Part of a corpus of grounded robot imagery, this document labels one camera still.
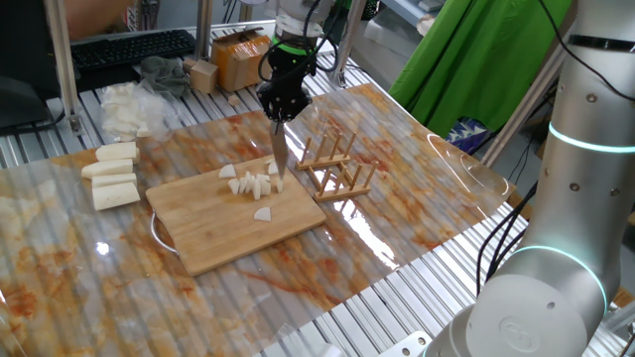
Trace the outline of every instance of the person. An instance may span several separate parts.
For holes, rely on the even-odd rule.
[[[134,0],[64,0],[71,40],[96,35],[125,14]]]

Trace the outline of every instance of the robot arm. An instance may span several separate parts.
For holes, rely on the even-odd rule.
[[[323,35],[318,22],[326,19],[333,0],[280,1],[272,47],[260,63],[268,60],[271,78],[262,78],[265,83],[258,88],[258,98],[271,120],[284,123],[312,102],[302,83],[307,74],[316,74],[315,54]]]
[[[620,280],[635,201],[635,2],[579,0],[536,209],[519,249],[426,357],[579,357]]]

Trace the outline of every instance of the cutting board handle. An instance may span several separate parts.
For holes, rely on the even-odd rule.
[[[171,251],[172,253],[179,255],[179,252],[177,252],[176,249],[172,248],[171,246],[167,245],[166,243],[164,243],[161,238],[159,238],[159,234],[157,234],[157,228],[155,227],[155,219],[157,218],[157,212],[153,209],[152,210],[152,218],[150,219],[150,233],[152,233],[152,237],[157,241],[157,243],[161,244],[162,247],[166,248],[167,250]]]

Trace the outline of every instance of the green cloth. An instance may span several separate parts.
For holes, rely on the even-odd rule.
[[[560,23],[571,0],[545,0]],[[446,137],[461,117],[507,122],[555,37],[537,0],[449,0],[390,95]]]

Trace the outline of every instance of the cardboard box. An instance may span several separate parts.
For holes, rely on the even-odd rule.
[[[218,66],[218,84],[227,91],[236,91],[248,85],[260,83],[258,63],[262,55],[269,50],[271,40],[258,35],[259,29],[218,38],[211,44],[211,62]],[[262,74],[271,73],[269,63],[265,61]]]
[[[203,93],[211,93],[216,86],[218,67],[200,59],[190,70],[190,85]]]

